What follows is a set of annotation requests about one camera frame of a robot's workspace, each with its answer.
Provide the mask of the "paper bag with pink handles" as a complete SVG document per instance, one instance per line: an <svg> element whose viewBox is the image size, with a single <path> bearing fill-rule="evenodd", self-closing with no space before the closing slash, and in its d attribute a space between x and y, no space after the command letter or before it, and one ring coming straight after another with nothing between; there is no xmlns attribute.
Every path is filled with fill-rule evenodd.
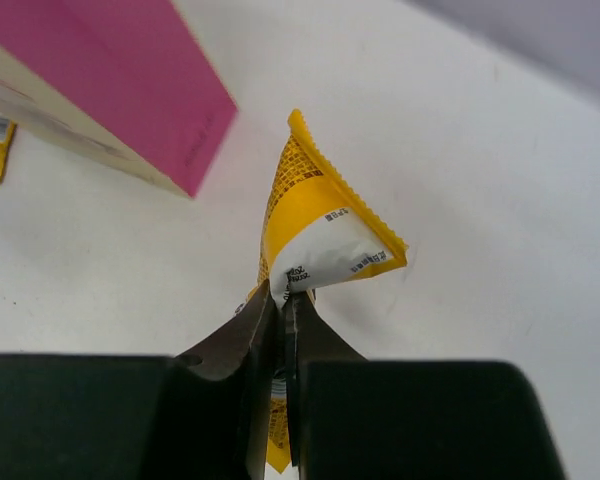
<svg viewBox="0 0 600 480"><path fill-rule="evenodd" d="M237 107L170 1L0 1L0 113L194 196Z"/></svg>

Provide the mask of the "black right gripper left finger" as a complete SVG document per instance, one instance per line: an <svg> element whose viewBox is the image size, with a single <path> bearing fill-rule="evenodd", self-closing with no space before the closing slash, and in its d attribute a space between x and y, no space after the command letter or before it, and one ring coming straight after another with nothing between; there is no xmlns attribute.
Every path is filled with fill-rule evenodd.
<svg viewBox="0 0 600 480"><path fill-rule="evenodd" d="M244 307L177 357L176 479L262 479L276 364L277 308L263 282Z"/></svg>

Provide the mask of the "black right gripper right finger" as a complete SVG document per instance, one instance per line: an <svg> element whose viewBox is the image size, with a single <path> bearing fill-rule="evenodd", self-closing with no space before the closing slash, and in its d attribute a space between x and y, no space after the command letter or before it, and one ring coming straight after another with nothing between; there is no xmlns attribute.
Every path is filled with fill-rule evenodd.
<svg viewBox="0 0 600 480"><path fill-rule="evenodd" d="M317 313L307 293L283 308L288 430L302 479L363 479L368 361Z"/></svg>

